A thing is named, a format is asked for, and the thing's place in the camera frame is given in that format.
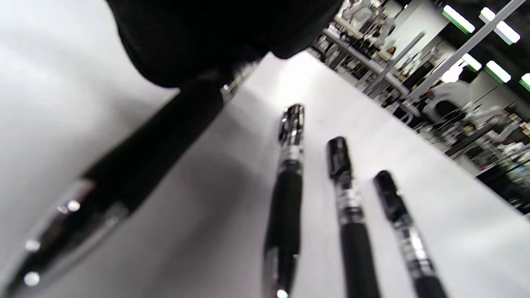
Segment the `ceiling light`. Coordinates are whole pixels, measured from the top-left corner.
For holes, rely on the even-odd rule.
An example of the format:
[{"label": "ceiling light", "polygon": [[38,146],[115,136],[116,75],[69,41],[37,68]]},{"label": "ceiling light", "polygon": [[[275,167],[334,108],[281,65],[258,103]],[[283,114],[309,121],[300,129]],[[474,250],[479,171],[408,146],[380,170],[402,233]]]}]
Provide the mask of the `ceiling light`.
[{"label": "ceiling light", "polygon": [[461,16],[456,10],[451,6],[446,5],[444,11],[441,12],[446,18],[448,18],[453,24],[455,24],[460,30],[468,34],[475,31],[475,26]]},{"label": "ceiling light", "polygon": [[471,68],[475,71],[479,71],[482,68],[482,64],[480,64],[480,62],[475,60],[475,58],[473,58],[469,54],[464,54],[464,56],[462,56],[462,59],[466,61],[466,63],[471,66]]},{"label": "ceiling light", "polygon": [[[488,23],[495,18],[495,12],[487,7],[484,7],[480,12],[479,18],[484,23]],[[515,32],[515,30],[512,29],[505,21],[497,24],[497,27],[495,27],[494,31],[509,45],[514,42],[518,42],[519,39],[521,39],[521,36]]]},{"label": "ceiling light", "polygon": [[530,91],[530,74],[525,74],[521,80],[519,81],[521,85],[523,85],[526,90]]},{"label": "ceiling light", "polygon": [[510,74],[494,61],[489,61],[486,63],[486,71],[488,71],[501,84],[506,83],[511,79]]}]

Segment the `white tabletop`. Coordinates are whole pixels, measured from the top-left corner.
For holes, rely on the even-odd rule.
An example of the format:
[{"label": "white tabletop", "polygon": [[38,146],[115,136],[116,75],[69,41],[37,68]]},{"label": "white tabletop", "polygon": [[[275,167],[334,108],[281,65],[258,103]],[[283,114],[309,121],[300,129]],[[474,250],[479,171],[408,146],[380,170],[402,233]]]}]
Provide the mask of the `white tabletop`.
[{"label": "white tabletop", "polygon": [[[335,42],[339,47],[345,49],[348,54],[354,56],[357,60],[359,60],[362,64],[364,64],[366,67],[368,67],[371,71],[373,71],[376,74],[380,74],[383,72],[384,67],[379,65],[376,61],[373,61],[372,59],[366,58],[363,54],[361,54],[359,51],[354,49],[353,47],[347,45],[344,41],[340,39],[340,36],[330,29],[324,29],[324,34],[331,38],[333,42]],[[394,75],[391,73],[387,73],[385,75],[385,80],[391,84],[394,88],[396,88],[399,92],[401,92],[404,95],[409,94],[409,90],[403,86],[402,82],[398,80]]]},{"label": "white tabletop", "polygon": [[348,21],[343,19],[341,16],[336,15],[333,19],[337,22],[337,24],[341,25],[346,31],[348,31],[351,36],[357,39],[363,38],[364,34],[355,29],[350,23],[348,23]]},{"label": "white tabletop", "polygon": [[[76,175],[174,93],[133,69],[104,2],[7,6],[0,9],[0,22],[10,25],[0,32],[0,268]],[[292,297],[345,297],[325,162],[325,144],[337,135],[349,141],[384,297],[414,294],[370,181],[381,169],[394,173],[451,297],[529,296],[530,224],[303,53],[266,57],[138,212],[41,297],[259,297],[278,120],[295,102],[306,108],[306,149]]]}]

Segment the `cable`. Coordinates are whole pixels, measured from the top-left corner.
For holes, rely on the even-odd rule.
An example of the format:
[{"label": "cable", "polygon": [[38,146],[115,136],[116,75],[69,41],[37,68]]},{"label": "cable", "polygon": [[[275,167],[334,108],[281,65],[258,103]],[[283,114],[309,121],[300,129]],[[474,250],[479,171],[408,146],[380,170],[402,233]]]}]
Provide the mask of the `cable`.
[{"label": "cable", "polygon": [[473,101],[473,103],[477,103],[479,100],[483,99],[486,95],[490,94],[490,93],[491,93],[493,90],[495,90],[498,86],[500,86],[500,84],[497,85],[497,86],[495,86],[495,87],[493,87],[490,91],[488,91],[486,94],[484,94],[483,96],[481,96],[479,99]]}]

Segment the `black pen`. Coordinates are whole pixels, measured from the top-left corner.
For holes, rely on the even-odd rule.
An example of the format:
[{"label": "black pen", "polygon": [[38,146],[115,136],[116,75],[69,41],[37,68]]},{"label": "black pen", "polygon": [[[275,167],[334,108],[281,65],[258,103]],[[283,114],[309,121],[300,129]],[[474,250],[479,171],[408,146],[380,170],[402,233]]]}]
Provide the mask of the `black pen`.
[{"label": "black pen", "polygon": [[266,296],[288,298],[300,252],[304,107],[286,108],[280,122],[278,176],[272,193],[265,242]]},{"label": "black pen", "polygon": [[445,298],[441,285],[425,245],[410,216],[400,192],[387,171],[374,178],[375,187],[383,204],[386,217],[396,230],[401,252],[419,298]]},{"label": "black pen", "polygon": [[25,243],[1,297],[28,295],[91,251],[148,197],[221,111],[229,85],[197,80],[72,185]]},{"label": "black pen", "polygon": [[337,195],[348,298],[380,297],[361,196],[343,137],[328,142],[328,165]]}]

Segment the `pen grip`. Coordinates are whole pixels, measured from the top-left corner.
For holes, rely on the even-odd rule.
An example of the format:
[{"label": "pen grip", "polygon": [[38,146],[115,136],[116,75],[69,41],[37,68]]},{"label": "pen grip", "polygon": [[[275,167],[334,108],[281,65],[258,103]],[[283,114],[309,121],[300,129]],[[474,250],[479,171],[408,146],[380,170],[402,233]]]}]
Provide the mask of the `pen grip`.
[{"label": "pen grip", "polygon": [[223,107],[218,84],[196,81],[112,149],[84,175],[129,211],[151,193]]},{"label": "pen grip", "polygon": [[436,276],[424,276],[414,281],[418,298],[447,298],[440,280]]},{"label": "pen grip", "polygon": [[365,225],[344,224],[340,234],[348,298],[379,298],[372,250]]},{"label": "pen grip", "polygon": [[282,247],[293,254],[298,254],[301,203],[302,176],[291,171],[281,172],[272,193],[266,243],[268,248]]}]

